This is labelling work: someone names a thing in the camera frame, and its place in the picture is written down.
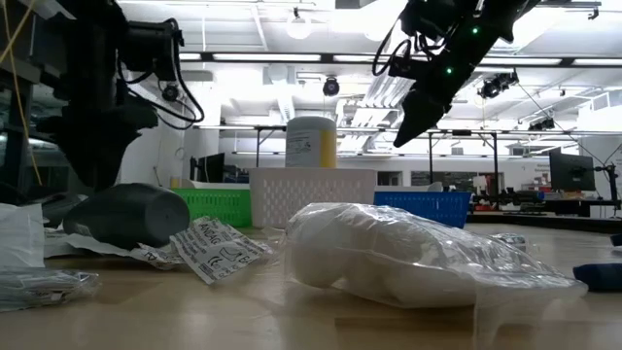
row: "table surface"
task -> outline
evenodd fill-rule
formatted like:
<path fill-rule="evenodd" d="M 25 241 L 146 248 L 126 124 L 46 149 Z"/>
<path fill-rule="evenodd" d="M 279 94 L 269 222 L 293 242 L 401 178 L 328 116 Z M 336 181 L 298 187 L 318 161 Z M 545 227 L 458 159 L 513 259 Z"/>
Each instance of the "table surface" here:
<path fill-rule="evenodd" d="M 532 255 L 567 275 L 575 265 L 620 262 L 608 235 L 469 225 L 524 234 Z M 286 281 L 275 263 L 206 286 L 186 267 L 159 271 L 123 259 L 51 260 L 99 272 L 92 299 L 0 314 L 2 349 L 473 349 L 473 309 L 401 310 Z M 620 349 L 622 297 L 588 294 L 555 303 L 537 328 L 504 325 L 490 348 Z"/>

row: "yellow container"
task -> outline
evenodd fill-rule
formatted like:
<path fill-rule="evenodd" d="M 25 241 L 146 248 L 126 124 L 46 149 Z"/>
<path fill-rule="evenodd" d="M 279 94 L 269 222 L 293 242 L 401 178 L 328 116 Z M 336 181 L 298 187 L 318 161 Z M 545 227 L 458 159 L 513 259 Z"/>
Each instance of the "yellow container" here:
<path fill-rule="evenodd" d="M 298 117 L 288 122 L 287 167 L 337 166 L 337 125 L 324 117 Z"/>

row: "blue object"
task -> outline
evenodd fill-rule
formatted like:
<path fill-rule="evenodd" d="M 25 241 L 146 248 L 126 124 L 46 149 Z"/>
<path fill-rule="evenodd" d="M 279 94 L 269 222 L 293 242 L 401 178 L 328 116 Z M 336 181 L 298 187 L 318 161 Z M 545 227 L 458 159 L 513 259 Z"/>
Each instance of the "blue object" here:
<path fill-rule="evenodd" d="M 622 263 L 590 263 L 572 269 L 590 292 L 622 292 Z"/>
<path fill-rule="evenodd" d="M 467 222 L 470 192 L 377 192 L 375 205 L 404 209 L 454 228 Z"/>

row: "computer monitor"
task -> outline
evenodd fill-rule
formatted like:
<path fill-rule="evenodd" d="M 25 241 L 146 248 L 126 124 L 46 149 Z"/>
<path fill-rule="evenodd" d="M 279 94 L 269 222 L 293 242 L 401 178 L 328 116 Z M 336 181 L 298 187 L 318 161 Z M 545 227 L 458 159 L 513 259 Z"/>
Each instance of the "computer monitor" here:
<path fill-rule="evenodd" d="M 549 154 L 551 187 L 564 191 L 595 191 L 594 162 L 591 157 Z"/>
<path fill-rule="evenodd" d="M 225 176 L 225 154 L 190 158 L 190 179 L 199 182 L 222 183 Z"/>

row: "printed label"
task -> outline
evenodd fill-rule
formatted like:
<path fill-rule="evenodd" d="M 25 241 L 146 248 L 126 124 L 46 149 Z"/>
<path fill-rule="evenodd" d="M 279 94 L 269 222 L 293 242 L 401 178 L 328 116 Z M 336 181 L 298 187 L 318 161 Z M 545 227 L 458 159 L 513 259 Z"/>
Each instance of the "printed label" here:
<path fill-rule="evenodd" d="M 318 167 L 320 166 L 320 131 L 288 131 L 285 166 Z"/>
<path fill-rule="evenodd" d="M 171 242 L 186 264 L 208 285 L 270 252 L 268 246 L 209 218 L 195 220 L 187 230 L 171 236 Z"/>

